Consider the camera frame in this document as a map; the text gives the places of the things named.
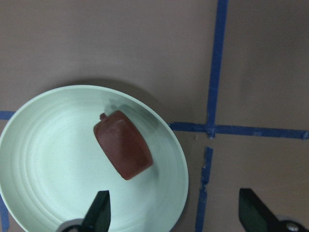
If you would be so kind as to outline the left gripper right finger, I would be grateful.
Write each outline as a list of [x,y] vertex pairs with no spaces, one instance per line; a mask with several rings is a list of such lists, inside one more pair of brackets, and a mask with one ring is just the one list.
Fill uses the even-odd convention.
[[278,218],[250,188],[239,190],[239,220],[246,232],[283,232]]

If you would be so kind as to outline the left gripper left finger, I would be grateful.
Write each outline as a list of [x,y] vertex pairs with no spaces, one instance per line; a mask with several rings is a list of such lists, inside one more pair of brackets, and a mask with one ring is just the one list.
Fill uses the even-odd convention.
[[82,232],[107,232],[111,223],[111,200],[108,190],[99,191],[81,224]]

